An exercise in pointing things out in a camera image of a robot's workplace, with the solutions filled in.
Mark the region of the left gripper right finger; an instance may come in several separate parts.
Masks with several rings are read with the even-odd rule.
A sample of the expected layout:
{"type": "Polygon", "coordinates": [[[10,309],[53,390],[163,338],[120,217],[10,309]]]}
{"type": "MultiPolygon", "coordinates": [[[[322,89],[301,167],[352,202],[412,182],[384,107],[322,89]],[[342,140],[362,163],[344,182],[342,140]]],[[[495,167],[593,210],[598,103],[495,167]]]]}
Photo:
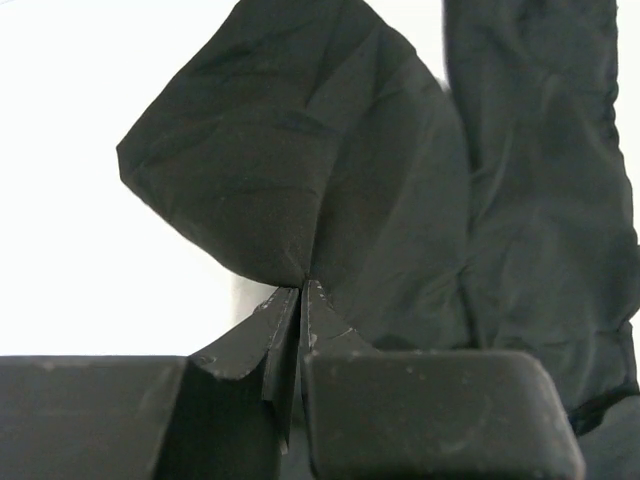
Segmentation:
{"type": "Polygon", "coordinates": [[[300,351],[303,356],[378,354],[337,314],[320,282],[305,283],[301,308],[300,351]]]}

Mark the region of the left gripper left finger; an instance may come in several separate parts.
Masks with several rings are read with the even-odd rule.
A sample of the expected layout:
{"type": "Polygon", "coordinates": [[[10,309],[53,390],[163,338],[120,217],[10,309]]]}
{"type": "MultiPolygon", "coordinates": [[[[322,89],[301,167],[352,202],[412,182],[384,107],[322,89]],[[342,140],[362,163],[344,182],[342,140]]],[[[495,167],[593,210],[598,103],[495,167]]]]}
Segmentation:
{"type": "Polygon", "coordinates": [[[258,400],[270,410],[280,450],[289,450],[300,332],[300,291],[278,288],[253,313],[190,356],[217,380],[258,374],[258,400]]]}

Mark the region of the black trousers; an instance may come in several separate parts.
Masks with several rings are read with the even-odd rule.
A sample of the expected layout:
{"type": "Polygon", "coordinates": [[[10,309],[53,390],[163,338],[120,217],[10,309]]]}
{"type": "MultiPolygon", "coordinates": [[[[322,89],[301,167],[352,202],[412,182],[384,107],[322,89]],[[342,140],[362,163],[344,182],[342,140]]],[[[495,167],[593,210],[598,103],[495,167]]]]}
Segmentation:
{"type": "Polygon", "coordinates": [[[380,350],[523,350],[578,434],[639,393],[613,1],[448,1],[449,84],[362,1],[242,1],[117,148],[230,271],[380,350]]]}

